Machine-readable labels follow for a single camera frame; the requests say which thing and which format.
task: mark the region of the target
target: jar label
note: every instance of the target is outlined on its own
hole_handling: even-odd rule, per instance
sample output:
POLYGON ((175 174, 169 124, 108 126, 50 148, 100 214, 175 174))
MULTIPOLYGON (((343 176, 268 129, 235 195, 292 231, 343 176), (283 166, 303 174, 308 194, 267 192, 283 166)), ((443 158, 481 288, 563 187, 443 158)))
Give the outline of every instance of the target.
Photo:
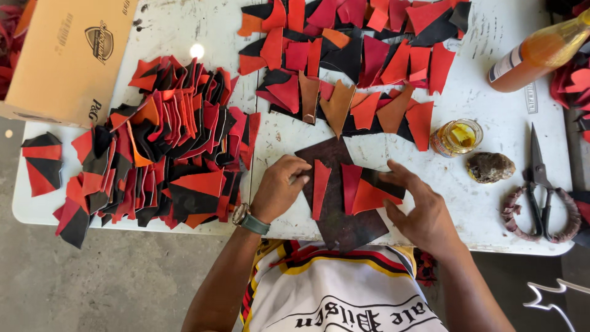
POLYGON ((500 78, 522 62, 522 44, 515 47, 490 68, 490 82, 500 78))
POLYGON ((431 136, 430 139, 430 143, 432 148, 438 152, 440 155, 442 155, 445 158, 452 158, 453 157, 453 153, 451 152, 451 150, 447 149, 442 143, 440 138, 438 137, 438 131, 440 129, 437 129, 431 136))

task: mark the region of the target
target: hand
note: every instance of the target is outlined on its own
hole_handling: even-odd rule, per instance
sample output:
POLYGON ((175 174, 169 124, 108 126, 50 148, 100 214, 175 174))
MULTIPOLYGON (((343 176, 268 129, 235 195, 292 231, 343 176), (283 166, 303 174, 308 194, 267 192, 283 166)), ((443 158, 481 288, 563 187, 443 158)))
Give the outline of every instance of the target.
POLYGON ((311 168, 305 160, 292 155, 284 155, 268 167, 252 201, 252 215, 265 224, 270 224, 280 217, 295 203, 297 195, 309 182, 309 177, 303 175, 291 183, 291 176, 297 176, 311 168))
POLYGON ((395 227, 415 246, 439 261, 453 257, 458 250, 467 249, 459 239, 444 198, 401 164, 389 160, 387 166, 391 172, 380 173, 379 178, 406 188, 414 196, 416 204, 416 208, 406 216, 393 202, 383 201, 387 216, 395 227))

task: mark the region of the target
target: plastic bottle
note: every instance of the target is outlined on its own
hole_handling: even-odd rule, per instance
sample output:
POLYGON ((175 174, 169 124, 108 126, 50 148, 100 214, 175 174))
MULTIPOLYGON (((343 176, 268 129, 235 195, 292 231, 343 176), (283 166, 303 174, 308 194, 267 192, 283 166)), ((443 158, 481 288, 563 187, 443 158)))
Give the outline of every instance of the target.
POLYGON ((488 73, 490 86, 517 91, 566 64, 590 35, 590 9, 569 21, 541 29, 526 39, 488 73))

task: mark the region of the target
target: person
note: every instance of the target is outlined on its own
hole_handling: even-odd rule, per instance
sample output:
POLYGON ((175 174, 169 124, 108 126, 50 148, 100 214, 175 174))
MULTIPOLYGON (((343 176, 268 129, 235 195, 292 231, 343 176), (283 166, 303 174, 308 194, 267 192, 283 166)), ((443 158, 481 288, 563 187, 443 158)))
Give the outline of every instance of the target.
MULTIPOLYGON (((405 187, 415 201, 406 216, 385 200, 387 216, 439 261, 448 330, 514 331, 459 239, 444 199, 401 164, 387 165, 391 172, 380 179, 405 187)), ((309 181, 301 172, 311 168, 301 158, 281 157, 264 173, 252 216, 270 224, 285 213, 309 181)), ((446 331, 403 250, 365 245, 338 255, 322 242, 260 242, 259 234, 235 229, 192 300, 183 332, 231 331, 238 314, 244 331, 446 331)))

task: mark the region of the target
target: table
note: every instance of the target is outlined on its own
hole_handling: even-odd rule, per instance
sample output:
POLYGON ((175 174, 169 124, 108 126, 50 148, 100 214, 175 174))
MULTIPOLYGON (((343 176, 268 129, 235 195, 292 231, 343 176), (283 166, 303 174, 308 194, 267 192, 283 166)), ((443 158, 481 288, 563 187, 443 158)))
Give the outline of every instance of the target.
MULTIPOLYGON (((177 4, 159 1, 140 1, 135 19, 141 18, 141 31, 132 30, 123 58, 111 107, 120 102, 139 101, 135 88, 126 87, 139 58, 151 60, 157 56, 174 54, 181 62, 190 59, 189 49, 195 42, 205 47, 202 61, 207 68, 223 66, 232 75, 237 72, 237 51, 259 38, 239 37, 235 32, 240 26, 239 7, 259 3, 257 0, 239 0, 229 4, 215 0, 182 1, 177 4)), ((432 115, 432 130, 458 118, 475 119, 484 129, 484 140, 476 151, 501 152, 516 165, 516 174, 508 180, 495 184, 477 184, 466 172, 467 157, 446 159, 432 150, 418 152, 415 145, 396 135, 376 134, 345 138, 355 164, 377 170, 386 170, 386 161, 393 158, 418 174, 447 202, 455 228, 471 250, 489 252, 524 253, 534 255, 560 255, 573 243, 554 245, 545 240, 539 243, 524 241, 507 232, 502 225, 500 210, 503 198, 524 181, 520 172, 526 167, 529 149, 530 123, 535 123, 544 161, 548 168, 548 180, 571 190, 568 147, 562 108, 548 93, 548 79, 537 81, 530 90, 514 93, 499 93, 486 83, 486 74, 491 65, 518 45, 527 35, 549 25, 549 15, 543 11, 543 2, 538 0, 485 1, 474 0, 471 10, 470 31, 463 41, 450 40, 448 48, 457 55, 449 73, 442 96, 427 96, 425 90, 417 89, 413 98, 419 102, 435 101, 432 115)), ((278 113, 268 113, 268 102, 254 95, 263 72, 240 77, 231 105, 247 112, 261 112, 262 121, 258 134, 251 172, 241 184, 242 197, 248 200, 260 185, 267 166, 283 154, 292 154, 304 147, 324 141, 333 132, 323 121, 315 127, 278 113)), ((350 80, 338 73, 320 70, 320 77, 331 83, 337 79, 350 84, 350 80)), ((370 92, 392 87, 373 87, 370 92)), ((27 123, 24 138, 30 138, 50 130, 64 142, 62 180, 80 170, 75 160, 75 151, 69 142, 81 134, 80 129, 58 127, 41 123, 27 123)), ((40 197, 30 197, 25 163, 21 158, 13 200, 15 217, 24 223, 57 224, 51 213, 63 203, 65 189, 40 197)), ((565 225, 565 207, 553 201, 550 232, 561 230, 565 225)), ((521 199, 523 214, 517 222, 523 230, 532 227, 527 202, 521 199)), ((414 207, 411 195, 407 195, 403 211, 414 207)), ((379 214, 386 218, 385 211, 379 214)), ((399 231, 386 222, 390 233, 373 241, 375 244, 410 245, 399 231)), ((100 227, 93 223, 91 227, 100 227)), ((205 233, 229 235, 233 225, 212 222, 192 230, 181 224, 174 230, 164 222, 153 220, 148 227, 137 227, 135 221, 123 219, 116 225, 104 228, 147 230, 157 232, 205 233)), ((321 235, 310 218, 310 209, 300 194, 287 213, 273 222, 269 237, 283 239, 318 240, 321 235)))

